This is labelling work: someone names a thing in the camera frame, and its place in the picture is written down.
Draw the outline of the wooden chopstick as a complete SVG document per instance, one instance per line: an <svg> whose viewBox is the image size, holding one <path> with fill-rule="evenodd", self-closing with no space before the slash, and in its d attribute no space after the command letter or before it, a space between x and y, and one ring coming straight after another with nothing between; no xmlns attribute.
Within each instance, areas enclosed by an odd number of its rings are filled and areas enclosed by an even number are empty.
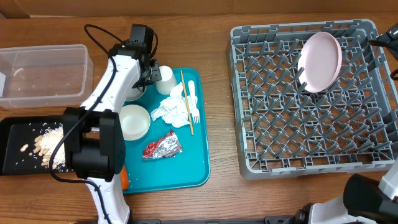
<svg viewBox="0 0 398 224"><path fill-rule="evenodd" d="M186 107L187 107L188 120L190 122L191 135L194 136L193 122L192 122L192 117L191 117L191 113L190 113L187 89L186 89L185 80L184 80L184 76L183 76L183 71L182 70L180 71L180 76L181 76L181 80L182 80L183 92L184 92L184 95L185 95L185 103L186 103Z"/></svg>

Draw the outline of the pink round plate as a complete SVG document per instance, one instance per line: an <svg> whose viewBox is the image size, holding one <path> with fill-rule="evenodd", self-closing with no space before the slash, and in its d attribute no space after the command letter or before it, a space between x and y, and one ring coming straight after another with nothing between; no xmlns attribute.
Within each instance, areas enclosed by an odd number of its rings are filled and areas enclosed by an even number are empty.
<svg viewBox="0 0 398 224"><path fill-rule="evenodd" d="M318 32L304 44L298 60L303 69L299 82L306 83L305 90L318 93L326 90L337 79L342 65L341 45L331 34Z"/></svg>

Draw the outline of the grey bowl with rice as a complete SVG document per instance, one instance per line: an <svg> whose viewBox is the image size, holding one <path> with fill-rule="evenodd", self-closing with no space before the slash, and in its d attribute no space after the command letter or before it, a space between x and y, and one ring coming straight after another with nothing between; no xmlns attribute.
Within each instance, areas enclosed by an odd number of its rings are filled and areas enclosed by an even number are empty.
<svg viewBox="0 0 398 224"><path fill-rule="evenodd" d="M138 100L144 93L145 91L141 87L132 88L131 90L129 90L129 93L127 94L126 101Z"/></svg>

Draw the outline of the white napkin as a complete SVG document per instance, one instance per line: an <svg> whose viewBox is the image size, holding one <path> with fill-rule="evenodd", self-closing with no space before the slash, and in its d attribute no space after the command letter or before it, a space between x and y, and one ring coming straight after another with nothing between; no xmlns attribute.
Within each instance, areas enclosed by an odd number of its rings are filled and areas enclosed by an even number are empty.
<svg viewBox="0 0 398 224"><path fill-rule="evenodd" d="M180 82L172 88L169 97L162 100L159 107L150 113L152 120L162 118L166 124L171 124L175 128L189 125L187 105L182 93L183 86Z"/></svg>

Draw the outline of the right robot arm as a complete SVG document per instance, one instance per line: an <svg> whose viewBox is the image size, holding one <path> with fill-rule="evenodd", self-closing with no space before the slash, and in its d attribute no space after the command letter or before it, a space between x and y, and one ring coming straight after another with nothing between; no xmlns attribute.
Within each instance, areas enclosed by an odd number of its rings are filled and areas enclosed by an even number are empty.
<svg viewBox="0 0 398 224"><path fill-rule="evenodd" d="M385 47L397 60L397 24L377 37L369 33L367 38L369 46L379 47L382 53ZM376 73L378 83L372 84L372 89L374 93L383 92L383 101L382 96L375 95L376 101L382 111L387 111L387 94L382 90L379 72ZM397 124L392 124L397 121L397 109L389 109L381 120L387 125L387 134L397 134ZM397 158L379 182L354 174L348 179L342 196L307 204L295 216L265 217L264 223L397 223Z"/></svg>

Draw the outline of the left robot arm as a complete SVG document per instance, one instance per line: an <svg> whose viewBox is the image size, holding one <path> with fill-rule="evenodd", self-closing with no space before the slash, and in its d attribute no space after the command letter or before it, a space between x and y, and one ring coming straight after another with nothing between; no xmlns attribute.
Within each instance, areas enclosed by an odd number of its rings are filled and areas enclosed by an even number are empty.
<svg viewBox="0 0 398 224"><path fill-rule="evenodd" d="M104 52L108 67L91 96L62 116L65 165L74 170L72 183L85 184L98 212L98 223L132 223L121 186L126 147L119 113L135 88L145 90L161 79L154 58L158 37L146 25L133 24L128 39Z"/></svg>

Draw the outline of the white bowl with peanuts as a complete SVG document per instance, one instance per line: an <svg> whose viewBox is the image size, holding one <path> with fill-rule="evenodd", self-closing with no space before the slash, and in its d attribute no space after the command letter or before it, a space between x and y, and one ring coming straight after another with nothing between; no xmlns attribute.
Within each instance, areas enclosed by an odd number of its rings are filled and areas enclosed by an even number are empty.
<svg viewBox="0 0 398 224"><path fill-rule="evenodd" d="M119 119L125 141L143 138L150 128L150 115L145 108L139 105L123 106Z"/></svg>

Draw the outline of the silver red foil wrapper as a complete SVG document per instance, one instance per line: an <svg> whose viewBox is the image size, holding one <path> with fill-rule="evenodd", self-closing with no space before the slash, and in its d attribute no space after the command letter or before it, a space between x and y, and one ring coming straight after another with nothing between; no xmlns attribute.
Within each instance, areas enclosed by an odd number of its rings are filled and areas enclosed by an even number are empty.
<svg viewBox="0 0 398 224"><path fill-rule="evenodd" d="M182 145L178 140L178 136L173 130L170 130L158 141L149 143L142 153L142 158L144 160L162 159L173 157L181 152Z"/></svg>

